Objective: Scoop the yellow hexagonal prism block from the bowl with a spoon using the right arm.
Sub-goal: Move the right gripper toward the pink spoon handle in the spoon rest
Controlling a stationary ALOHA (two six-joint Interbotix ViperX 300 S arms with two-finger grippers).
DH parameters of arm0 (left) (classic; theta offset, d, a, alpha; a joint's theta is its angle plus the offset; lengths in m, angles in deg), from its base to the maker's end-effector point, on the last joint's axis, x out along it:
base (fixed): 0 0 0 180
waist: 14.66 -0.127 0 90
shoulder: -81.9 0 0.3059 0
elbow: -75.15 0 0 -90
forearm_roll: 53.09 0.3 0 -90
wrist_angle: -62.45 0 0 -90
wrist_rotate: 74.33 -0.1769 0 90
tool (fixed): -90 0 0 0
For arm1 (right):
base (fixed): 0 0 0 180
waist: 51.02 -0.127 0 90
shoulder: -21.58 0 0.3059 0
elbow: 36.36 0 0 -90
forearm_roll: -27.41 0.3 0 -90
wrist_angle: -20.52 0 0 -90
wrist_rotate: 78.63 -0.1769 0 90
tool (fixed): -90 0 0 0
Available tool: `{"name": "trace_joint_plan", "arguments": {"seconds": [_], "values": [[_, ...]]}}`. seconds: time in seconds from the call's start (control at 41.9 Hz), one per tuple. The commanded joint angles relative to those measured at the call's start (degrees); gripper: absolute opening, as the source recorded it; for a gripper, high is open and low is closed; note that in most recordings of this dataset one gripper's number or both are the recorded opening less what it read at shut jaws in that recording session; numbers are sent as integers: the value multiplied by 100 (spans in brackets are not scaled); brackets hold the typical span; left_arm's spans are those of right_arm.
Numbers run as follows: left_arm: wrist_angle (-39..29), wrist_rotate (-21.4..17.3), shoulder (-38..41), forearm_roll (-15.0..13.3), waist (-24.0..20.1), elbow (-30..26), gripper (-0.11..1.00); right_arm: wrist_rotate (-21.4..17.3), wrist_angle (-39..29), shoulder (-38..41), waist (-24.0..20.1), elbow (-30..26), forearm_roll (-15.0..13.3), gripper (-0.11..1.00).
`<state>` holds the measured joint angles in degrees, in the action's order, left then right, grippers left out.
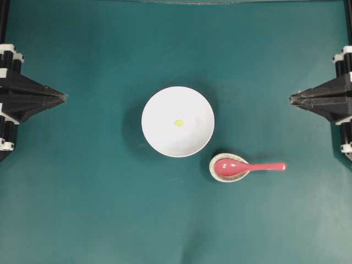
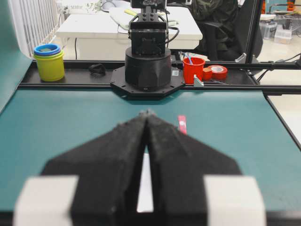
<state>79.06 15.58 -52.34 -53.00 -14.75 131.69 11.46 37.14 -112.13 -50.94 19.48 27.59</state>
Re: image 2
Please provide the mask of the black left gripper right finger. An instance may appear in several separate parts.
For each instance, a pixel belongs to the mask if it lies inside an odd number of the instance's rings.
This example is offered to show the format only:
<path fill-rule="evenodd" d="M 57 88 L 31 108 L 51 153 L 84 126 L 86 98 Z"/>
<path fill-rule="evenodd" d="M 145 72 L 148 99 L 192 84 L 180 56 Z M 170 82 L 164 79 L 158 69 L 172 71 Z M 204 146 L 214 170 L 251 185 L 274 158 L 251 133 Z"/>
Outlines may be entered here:
<path fill-rule="evenodd" d="M 156 117 L 147 119 L 153 205 L 162 226 L 264 226 L 263 197 L 238 163 Z"/>

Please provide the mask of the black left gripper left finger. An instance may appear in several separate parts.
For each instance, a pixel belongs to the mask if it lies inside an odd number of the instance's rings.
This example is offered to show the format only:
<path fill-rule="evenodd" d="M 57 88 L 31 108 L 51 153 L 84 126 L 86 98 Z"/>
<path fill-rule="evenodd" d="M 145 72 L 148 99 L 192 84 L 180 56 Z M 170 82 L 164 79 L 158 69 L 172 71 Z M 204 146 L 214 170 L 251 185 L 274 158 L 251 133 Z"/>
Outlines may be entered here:
<path fill-rule="evenodd" d="M 49 159 L 23 185 L 16 226 L 117 226 L 135 211 L 145 116 Z"/>

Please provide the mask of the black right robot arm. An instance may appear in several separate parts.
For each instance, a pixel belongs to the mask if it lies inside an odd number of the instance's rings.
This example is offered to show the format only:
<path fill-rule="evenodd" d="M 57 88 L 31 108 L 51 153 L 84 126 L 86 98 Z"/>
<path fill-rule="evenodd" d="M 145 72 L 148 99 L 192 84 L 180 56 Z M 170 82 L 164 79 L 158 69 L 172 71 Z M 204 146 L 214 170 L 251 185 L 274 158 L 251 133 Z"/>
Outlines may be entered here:
<path fill-rule="evenodd" d="M 154 95 L 171 84 L 164 0 L 133 0 L 141 12 L 128 25 L 131 47 L 116 86 Z M 158 226 L 264 226 L 266 211 L 257 181 L 231 157 L 179 131 L 155 115 L 145 123 L 153 213 Z"/>

